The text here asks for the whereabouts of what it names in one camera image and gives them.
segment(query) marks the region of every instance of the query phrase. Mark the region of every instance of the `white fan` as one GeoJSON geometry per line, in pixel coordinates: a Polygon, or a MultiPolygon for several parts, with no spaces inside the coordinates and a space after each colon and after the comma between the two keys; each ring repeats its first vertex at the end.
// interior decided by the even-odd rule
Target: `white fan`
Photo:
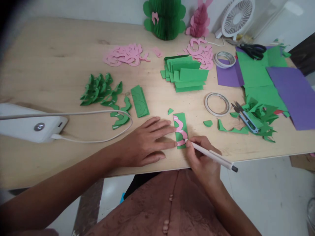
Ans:
{"type": "Polygon", "coordinates": [[[223,12],[222,27],[216,32],[216,38],[222,34],[225,37],[233,37],[241,32],[250,22],[255,10],[255,0],[233,0],[226,6],[223,12]]]}

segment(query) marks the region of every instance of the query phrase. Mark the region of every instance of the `green paper cactus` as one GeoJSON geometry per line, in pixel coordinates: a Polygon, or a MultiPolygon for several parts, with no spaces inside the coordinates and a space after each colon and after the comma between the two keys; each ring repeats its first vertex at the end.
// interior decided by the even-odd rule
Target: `green paper cactus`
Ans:
{"type": "Polygon", "coordinates": [[[149,0],[143,4],[143,11],[149,17],[144,27],[162,40],[173,40],[186,29],[182,21],[186,8],[181,0],[149,0]]]}

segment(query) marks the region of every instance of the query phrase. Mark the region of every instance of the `tape roll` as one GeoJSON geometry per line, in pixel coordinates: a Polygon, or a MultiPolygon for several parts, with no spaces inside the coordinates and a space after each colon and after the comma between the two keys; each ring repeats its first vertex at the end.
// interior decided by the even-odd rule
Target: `tape roll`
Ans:
{"type": "Polygon", "coordinates": [[[216,66],[222,69],[226,69],[226,68],[230,68],[234,66],[236,59],[231,53],[221,51],[215,54],[213,62],[214,64],[216,64],[216,66]],[[230,64],[229,65],[223,64],[222,62],[219,61],[218,56],[225,57],[229,61],[230,64]]]}
{"type": "Polygon", "coordinates": [[[214,93],[214,92],[207,94],[207,96],[206,96],[206,98],[204,100],[204,106],[206,107],[207,111],[210,112],[214,116],[225,116],[227,113],[230,112],[230,109],[231,109],[229,100],[226,97],[224,97],[222,94],[214,93]],[[213,110],[210,109],[210,107],[208,105],[208,99],[209,99],[210,96],[218,96],[218,97],[223,99],[223,101],[225,102],[225,105],[226,105],[226,109],[225,109],[224,113],[218,114],[218,113],[215,113],[213,110]]]}

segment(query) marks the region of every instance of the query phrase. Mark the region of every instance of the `white pen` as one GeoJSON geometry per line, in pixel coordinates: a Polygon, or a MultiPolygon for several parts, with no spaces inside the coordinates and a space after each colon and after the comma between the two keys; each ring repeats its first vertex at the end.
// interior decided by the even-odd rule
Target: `white pen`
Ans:
{"type": "Polygon", "coordinates": [[[196,150],[199,152],[202,152],[204,155],[210,157],[212,160],[218,162],[220,165],[224,166],[225,168],[237,172],[239,169],[233,165],[233,162],[225,159],[223,156],[217,154],[216,152],[212,150],[207,150],[198,144],[195,144],[190,141],[190,143],[194,146],[196,150]]]}

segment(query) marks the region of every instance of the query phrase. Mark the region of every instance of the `thread snips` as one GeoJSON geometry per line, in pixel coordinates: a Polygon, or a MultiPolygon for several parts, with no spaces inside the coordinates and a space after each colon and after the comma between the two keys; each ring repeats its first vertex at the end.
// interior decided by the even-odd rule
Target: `thread snips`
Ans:
{"type": "Polygon", "coordinates": [[[234,110],[240,115],[240,118],[245,123],[245,125],[248,127],[248,129],[252,133],[258,133],[258,128],[256,125],[252,122],[252,120],[247,115],[246,111],[241,107],[241,105],[238,102],[235,102],[236,106],[232,103],[232,106],[234,110]]]}

